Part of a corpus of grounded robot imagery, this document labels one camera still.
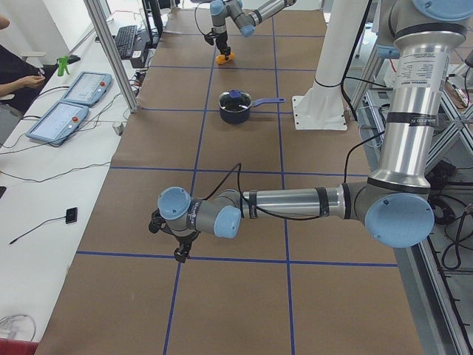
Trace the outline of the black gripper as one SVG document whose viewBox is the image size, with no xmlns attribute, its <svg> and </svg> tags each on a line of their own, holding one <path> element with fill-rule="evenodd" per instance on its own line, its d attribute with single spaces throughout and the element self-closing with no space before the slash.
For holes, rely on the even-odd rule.
<svg viewBox="0 0 473 355">
<path fill-rule="evenodd" d="M 199 231 L 184 231 L 179 235 L 178 231 L 173 231 L 168 222 L 161 216 L 160 210 L 156 209 L 151 214 L 149 222 L 149 231 L 156 234 L 163 231 L 166 234 L 172 235 L 179 246 L 174 250 L 174 258 L 179 263 L 184 263 L 190 255 L 193 242 L 199 237 Z"/>
<path fill-rule="evenodd" d="M 229 59 L 231 57 L 231 48 L 228 47 L 228 34 L 217 33 L 214 29 L 204 35 L 204 40 L 211 46 L 216 45 L 217 49 L 220 50 L 222 59 Z"/>
</svg>

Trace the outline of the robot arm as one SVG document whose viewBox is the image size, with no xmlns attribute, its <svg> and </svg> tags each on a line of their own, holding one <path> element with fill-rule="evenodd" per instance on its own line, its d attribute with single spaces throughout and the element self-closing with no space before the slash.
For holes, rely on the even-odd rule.
<svg viewBox="0 0 473 355">
<path fill-rule="evenodd" d="M 377 169 L 365 183 L 335 188 L 249 191 L 215 189 L 196 198 L 180 187 L 160 193 L 149 230 L 174 236 L 174 257 L 185 262 L 200 233 L 233 238 L 242 219 L 358 220 L 386 246 L 407 248 L 434 226 L 426 159 L 447 77 L 450 52 L 466 37 L 470 1 L 387 1 L 379 35 L 399 51 L 393 97 Z"/>
<path fill-rule="evenodd" d="M 235 56 L 228 45 L 227 18 L 230 18 L 241 35 L 247 38 L 254 33 L 256 26 L 295 3 L 296 1 L 291 0 L 267 1 L 259 8 L 246 13 L 242 1 L 210 1 L 212 28 L 208 33 L 203 33 L 203 37 L 208 44 L 217 46 L 220 54 L 216 57 L 216 62 L 224 64 L 233 60 Z"/>
</svg>

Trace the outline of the person's hand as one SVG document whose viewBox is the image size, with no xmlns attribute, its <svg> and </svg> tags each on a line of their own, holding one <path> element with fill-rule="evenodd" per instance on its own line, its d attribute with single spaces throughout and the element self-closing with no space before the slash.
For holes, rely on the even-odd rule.
<svg viewBox="0 0 473 355">
<path fill-rule="evenodd" d="M 22 85 L 26 88 L 38 89 L 43 87 L 45 79 L 43 75 L 28 75 L 22 78 Z"/>
</svg>

